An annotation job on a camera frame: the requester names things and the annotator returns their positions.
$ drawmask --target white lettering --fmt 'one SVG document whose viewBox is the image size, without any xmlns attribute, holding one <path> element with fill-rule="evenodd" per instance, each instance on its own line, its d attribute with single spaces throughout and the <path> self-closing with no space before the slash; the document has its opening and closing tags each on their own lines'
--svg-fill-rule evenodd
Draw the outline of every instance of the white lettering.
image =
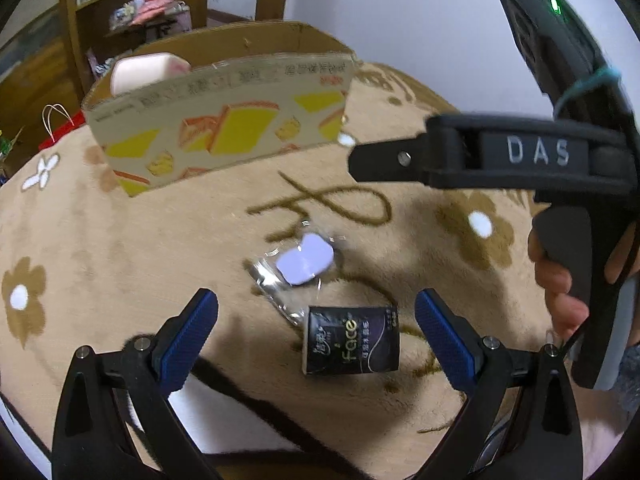
<svg viewBox="0 0 640 480">
<path fill-rule="evenodd" d="M 517 144 L 518 146 L 518 155 L 514 155 L 513 153 L 513 147 L 515 144 Z M 522 141 L 520 140 L 520 137 L 517 137 L 515 135 L 510 135 L 509 137 L 507 137 L 507 147 L 509 148 L 509 160 L 511 164 L 521 163 L 523 153 L 522 153 Z"/>
<path fill-rule="evenodd" d="M 566 140 L 558 139 L 556 152 L 558 152 L 558 166 L 566 166 L 569 163 L 569 152 L 566 150 Z"/>
<path fill-rule="evenodd" d="M 544 160 L 545 164 L 549 163 L 549 157 L 546 155 L 545 145 L 542 144 L 542 139 L 540 139 L 540 137 L 538 137 L 538 143 L 536 144 L 536 155 L 533 156 L 533 163 L 537 164 L 539 158 Z"/>
</svg>

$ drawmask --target human hand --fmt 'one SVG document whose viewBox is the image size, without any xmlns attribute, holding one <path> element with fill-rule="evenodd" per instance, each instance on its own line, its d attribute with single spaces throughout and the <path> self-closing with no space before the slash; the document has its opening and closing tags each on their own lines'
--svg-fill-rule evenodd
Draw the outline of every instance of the human hand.
<svg viewBox="0 0 640 480">
<path fill-rule="evenodd" d="M 626 229 L 609 257 L 604 270 L 605 278 L 609 283 L 615 282 L 622 272 L 622 267 L 631 250 L 635 228 L 636 225 L 633 223 Z M 529 258 L 535 263 L 536 283 L 545 289 L 546 308 L 551 314 L 554 331 L 566 341 L 587 319 L 589 309 L 580 300 L 569 296 L 568 292 L 572 284 L 571 274 L 563 266 L 546 257 L 545 250 L 534 230 L 529 233 Z M 640 254 L 636 256 L 629 275 L 639 270 Z M 640 309 L 636 308 L 627 347 L 638 343 L 640 343 Z"/>
</svg>

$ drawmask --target cardboard box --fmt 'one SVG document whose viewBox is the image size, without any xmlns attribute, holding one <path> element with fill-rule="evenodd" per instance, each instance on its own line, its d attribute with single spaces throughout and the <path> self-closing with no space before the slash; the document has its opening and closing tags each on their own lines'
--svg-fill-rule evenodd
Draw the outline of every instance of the cardboard box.
<svg viewBox="0 0 640 480">
<path fill-rule="evenodd" d="M 259 156 L 336 139 L 353 51 L 299 22 L 247 22 L 143 45 L 193 71 L 117 97 L 111 73 L 82 111 L 129 196 Z"/>
</svg>

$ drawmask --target screw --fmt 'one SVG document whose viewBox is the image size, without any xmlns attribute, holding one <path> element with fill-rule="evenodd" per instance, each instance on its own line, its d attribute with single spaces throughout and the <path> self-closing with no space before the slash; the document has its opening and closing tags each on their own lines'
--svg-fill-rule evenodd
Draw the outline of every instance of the screw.
<svg viewBox="0 0 640 480">
<path fill-rule="evenodd" d="M 558 357 L 558 348 L 556 348 L 555 345 L 551 345 L 551 344 L 546 344 L 545 345 L 545 353 L 549 356 L 549 357 Z"/>
<path fill-rule="evenodd" d="M 400 166 L 406 168 L 409 164 L 411 164 L 411 155 L 409 155 L 407 152 L 398 153 L 398 162 L 400 163 Z"/>
<path fill-rule="evenodd" d="M 486 346 L 489 350 L 497 350 L 500 348 L 500 340 L 497 337 L 492 335 L 488 335 L 482 338 L 482 344 Z"/>
<path fill-rule="evenodd" d="M 78 359 L 84 359 L 91 353 L 91 347 L 89 346 L 81 346 L 78 350 L 76 350 L 76 357 Z"/>
<path fill-rule="evenodd" d="M 145 351 L 147 348 L 151 346 L 151 339 L 148 337 L 141 337 L 136 339 L 133 343 L 133 348 L 135 348 L 138 352 Z"/>
</svg>

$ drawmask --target fleece blanket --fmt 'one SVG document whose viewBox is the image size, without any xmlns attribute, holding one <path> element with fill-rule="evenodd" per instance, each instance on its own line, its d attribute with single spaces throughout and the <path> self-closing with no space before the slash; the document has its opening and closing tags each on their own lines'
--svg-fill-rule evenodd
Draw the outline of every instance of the fleece blanket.
<svg viewBox="0 0 640 480">
<path fill-rule="evenodd" d="M 414 136 L 426 116 L 451 111 L 404 73 L 364 64 L 343 130 L 358 142 Z M 540 348 L 550 319 L 527 259 L 540 208 L 530 192 L 360 185 L 347 156 L 347 148 L 324 145 L 129 198 L 85 126 L 0 189 L 0 412 L 12 413 L 35 442 L 41 470 L 50 477 L 56 409 L 74 351 L 114 351 L 155 333 L 200 287 L 218 295 L 218 322 L 170 402 L 225 478 L 415 473 L 464 400 L 414 320 L 423 288 L 436 288 L 481 335 Z M 398 306 L 398 371 L 302 374 L 300 334 L 260 297 L 243 263 L 290 239 L 307 216 L 348 240 L 323 286 L 324 304 Z M 135 412 L 126 397 L 120 402 L 153 465 Z"/>
</svg>

